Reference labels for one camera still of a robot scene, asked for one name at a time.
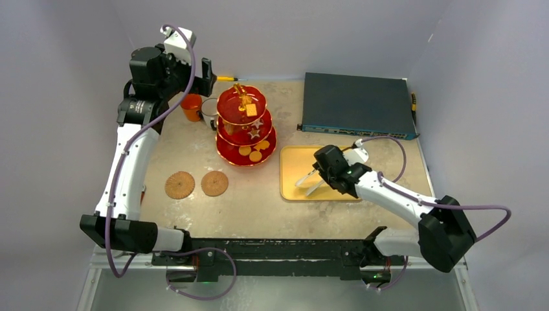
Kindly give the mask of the metal white-tipped tongs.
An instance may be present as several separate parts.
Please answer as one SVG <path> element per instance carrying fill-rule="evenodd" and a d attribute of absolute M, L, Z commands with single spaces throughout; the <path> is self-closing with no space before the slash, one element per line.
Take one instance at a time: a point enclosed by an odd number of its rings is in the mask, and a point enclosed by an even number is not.
<path fill-rule="evenodd" d="M 311 196 L 317 189 L 325 184 L 324 179 L 320 176 L 318 169 L 314 168 L 305 176 L 299 178 L 295 182 L 295 187 L 304 193 L 305 197 Z"/>

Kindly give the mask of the white enamel mug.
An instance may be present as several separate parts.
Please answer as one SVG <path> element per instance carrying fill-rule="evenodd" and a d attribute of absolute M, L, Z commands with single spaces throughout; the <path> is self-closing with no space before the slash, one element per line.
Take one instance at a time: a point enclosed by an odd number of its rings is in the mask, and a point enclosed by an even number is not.
<path fill-rule="evenodd" d="M 200 116 L 204 121 L 205 125 L 212 131 L 217 130 L 218 123 L 218 111 L 217 111 L 218 100 L 216 98 L 205 99 L 199 110 Z"/>

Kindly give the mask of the orange mug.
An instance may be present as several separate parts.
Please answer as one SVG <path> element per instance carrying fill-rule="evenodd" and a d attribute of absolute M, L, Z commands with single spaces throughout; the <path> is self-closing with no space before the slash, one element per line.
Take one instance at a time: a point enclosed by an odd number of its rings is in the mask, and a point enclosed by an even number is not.
<path fill-rule="evenodd" d="M 199 122 L 201 120 L 200 110 L 202 106 L 202 97 L 197 94 L 188 94 L 180 103 L 180 107 L 188 121 Z"/>

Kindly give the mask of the yellow serving tray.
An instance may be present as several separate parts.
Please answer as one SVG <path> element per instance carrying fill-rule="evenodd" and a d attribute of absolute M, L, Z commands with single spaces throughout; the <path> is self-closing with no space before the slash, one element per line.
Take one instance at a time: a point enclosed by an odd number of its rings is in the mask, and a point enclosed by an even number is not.
<path fill-rule="evenodd" d="M 311 196 L 305 197 L 295 187 L 295 182 L 313 170 L 313 154 L 321 146 L 285 146 L 280 152 L 280 193 L 283 199 L 291 202 L 358 202 L 349 194 L 341 194 L 327 184 L 323 184 Z"/>

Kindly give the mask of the white-iced star cookie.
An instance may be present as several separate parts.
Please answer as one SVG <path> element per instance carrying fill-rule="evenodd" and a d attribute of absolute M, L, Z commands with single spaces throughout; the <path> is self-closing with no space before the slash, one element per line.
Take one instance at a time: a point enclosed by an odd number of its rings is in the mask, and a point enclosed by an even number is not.
<path fill-rule="evenodd" d="M 256 130 L 259 130 L 261 128 L 261 126 L 263 126 L 264 123 L 263 123 L 263 120 L 262 119 L 256 119 L 252 124 L 251 124 L 251 128 L 255 128 Z"/>

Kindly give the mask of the red three-tier cake stand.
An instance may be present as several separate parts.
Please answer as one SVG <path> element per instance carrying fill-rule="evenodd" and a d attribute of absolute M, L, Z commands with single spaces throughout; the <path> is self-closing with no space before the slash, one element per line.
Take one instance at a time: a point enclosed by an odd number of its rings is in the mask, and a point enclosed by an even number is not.
<path fill-rule="evenodd" d="M 256 104 L 256 117 L 246 116 L 246 104 Z M 216 150 L 222 159 L 237 167 L 253 167 L 266 162 L 274 154 L 277 144 L 276 129 L 267 107 L 267 99 L 258 88 L 234 84 L 218 97 L 217 111 Z M 261 137 L 251 140 L 248 132 L 256 119 L 262 119 L 264 125 L 260 128 Z M 250 161 L 249 156 L 239 155 L 239 147 L 250 146 L 255 151 L 254 146 L 263 140 L 268 140 L 271 145 L 261 151 L 263 158 L 259 163 Z"/>

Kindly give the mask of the orange fish-shaped cake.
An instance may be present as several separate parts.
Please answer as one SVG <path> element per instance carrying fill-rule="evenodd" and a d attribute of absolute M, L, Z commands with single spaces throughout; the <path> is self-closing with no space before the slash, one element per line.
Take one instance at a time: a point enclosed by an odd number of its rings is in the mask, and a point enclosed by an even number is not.
<path fill-rule="evenodd" d="M 262 150 L 266 150 L 270 147 L 270 142 L 268 140 L 263 140 L 263 141 L 260 141 L 258 144 L 256 144 L 254 146 L 254 149 L 257 150 L 257 151 L 262 151 Z"/>

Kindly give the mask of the chocolate star cookie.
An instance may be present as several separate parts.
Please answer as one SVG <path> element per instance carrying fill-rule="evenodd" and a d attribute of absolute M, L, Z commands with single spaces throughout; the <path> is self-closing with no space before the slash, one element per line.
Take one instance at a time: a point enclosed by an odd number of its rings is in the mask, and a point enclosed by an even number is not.
<path fill-rule="evenodd" d="M 257 129 L 257 128 L 252 128 L 248 132 L 248 134 L 249 134 L 251 140 L 259 139 L 261 137 L 261 130 Z"/>

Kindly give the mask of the round biscuit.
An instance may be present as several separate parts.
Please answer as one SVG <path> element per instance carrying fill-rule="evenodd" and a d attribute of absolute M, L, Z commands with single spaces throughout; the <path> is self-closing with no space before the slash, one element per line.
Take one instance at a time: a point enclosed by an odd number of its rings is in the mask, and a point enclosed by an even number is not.
<path fill-rule="evenodd" d="M 259 163 L 263 158 L 261 151 L 255 150 L 249 154 L 249 160 L 253 163 Z"/>
<path fill-rule="evenodd" d="M 241 146 L 239 147 L 238 152 L 239 155 L 247 157 L 252 152 L 252 148 L 250 146 Z"/>

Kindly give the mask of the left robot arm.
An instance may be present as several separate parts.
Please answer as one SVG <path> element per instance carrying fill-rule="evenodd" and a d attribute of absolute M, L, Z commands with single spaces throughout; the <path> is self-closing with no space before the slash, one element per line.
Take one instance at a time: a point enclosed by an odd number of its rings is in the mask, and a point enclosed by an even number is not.
<path fill-rule="evenodd" d="M 198 66 L 202 75 L 192 78 L 194 66 L 161 44 L 132 52 L 131 80 L 117 110 L 117 147 L 109 180 L 94 213 L 80 219 L 80 229 L 100 247 L 131 253 L 167 251 L 178 265 L 191 261 L 188 232 L 142 221 L 140 208 L 146 170 L 163 127 L 162 121 L 149 123 L 168 111 L 169 101 L 185 91 L 189 81 L 191 94 L 211 95 L 216 81 L 211 61 L 202 58 Z"/>

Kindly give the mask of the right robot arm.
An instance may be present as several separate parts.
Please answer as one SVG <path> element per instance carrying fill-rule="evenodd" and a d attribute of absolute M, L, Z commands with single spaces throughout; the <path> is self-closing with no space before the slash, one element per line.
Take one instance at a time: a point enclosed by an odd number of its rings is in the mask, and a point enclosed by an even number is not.
<path fill-rule="evenodd" d="M 365 150 L 343 152 L 327 145 L 314 158 L 313 168 L 332 189 L 372 202 L 413 227 L 378 227 L 364 240 L 363 266 L 392 256 L 417 257 L 448 273 L 476 243 L 476 233 L 454 198 L 425 196 L 387 180 L 365 164 Z"/>

